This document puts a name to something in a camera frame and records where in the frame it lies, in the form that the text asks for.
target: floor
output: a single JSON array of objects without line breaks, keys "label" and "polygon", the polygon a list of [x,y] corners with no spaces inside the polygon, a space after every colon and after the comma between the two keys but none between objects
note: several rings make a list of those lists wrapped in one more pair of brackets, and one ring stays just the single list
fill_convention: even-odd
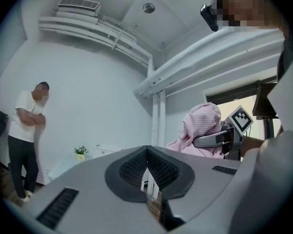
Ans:
[{"label": "floor", "polygon": [[[35,192],[40,188],[40,186],[36,186]],[[2,166],[0,166],[0,192],[3,198],[6,198],[16,205],[22,207],[23,202],[16,194],[12,177],[10,176],[10,173]]]}]

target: person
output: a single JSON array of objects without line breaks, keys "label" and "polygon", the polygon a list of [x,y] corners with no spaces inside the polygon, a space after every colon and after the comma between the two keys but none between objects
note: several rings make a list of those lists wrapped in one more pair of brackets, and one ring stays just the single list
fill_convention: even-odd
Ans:
[{"label": "person", "polygon": [[[284,35],[283,50],[277,66],[277,80],[280,80],[293,61],[293,33],[288,22],[271,0],[214,0],[212,4],[221,19],[232,26],[279,29]],[[243,137],[241,156],[253,148],[259,148],[263,140]]]},{"label": "person", "polygon": [[[45,125],[42,98],[49,93],[47,82],[39,83],[35,90],[22,91],[16,101],[13,120],[8,134],[10,172],[18,197],[27,202],[34,192],[38,165],[34,147],[36,126]],[[21,180],[22,165],[26,170],[24,188]]]}]

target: pink hooded garment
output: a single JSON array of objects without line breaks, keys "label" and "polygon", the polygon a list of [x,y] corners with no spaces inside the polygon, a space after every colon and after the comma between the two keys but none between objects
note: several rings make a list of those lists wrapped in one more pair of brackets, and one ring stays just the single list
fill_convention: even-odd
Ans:
[{"label": "pink hooded garment", "polygon": [[202,157],[224,158],[222,147],[196,148],[193,139],[211,135],[221,130],[221,113],[213,103],[195,106],[182,120],[178,130],[178,139],[168,144],[166,148],[184,154]]}]

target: shoe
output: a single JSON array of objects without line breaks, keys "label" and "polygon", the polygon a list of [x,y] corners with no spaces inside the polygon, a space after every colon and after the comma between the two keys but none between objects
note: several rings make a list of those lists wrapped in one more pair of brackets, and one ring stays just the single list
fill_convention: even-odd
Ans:
[{"label": "shoe", "polygon": [[32,197],[32,195],[33,195],[33,193],[30,192],[30,191],[28,191],[28,190],[25,190],[25,194],[26,194],[26,196],[28,196],[28,197]]},{"label": "shoe", "polygon": [[23,201],[24,203],[28,202],[30,200],[30,197],[26,196],[25,198],[21,198],[20,200]]}]

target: white t-shirt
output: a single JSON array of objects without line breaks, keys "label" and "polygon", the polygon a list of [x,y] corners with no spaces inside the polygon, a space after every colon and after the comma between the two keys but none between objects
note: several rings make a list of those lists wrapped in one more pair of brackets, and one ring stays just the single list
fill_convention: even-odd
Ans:
[{"label": "white t-shirt", "polygon": [[18,114],[17,109],[23,108],[33,114],[42,114],[43,109],[41,103],[35,101],[30,91],[22,91],[16,101],[15,109],[13,112],[13,120],[11,122],[9,136],[25,140],[28,142],[34,142],[34,134],[36,126],[25,125]]}]

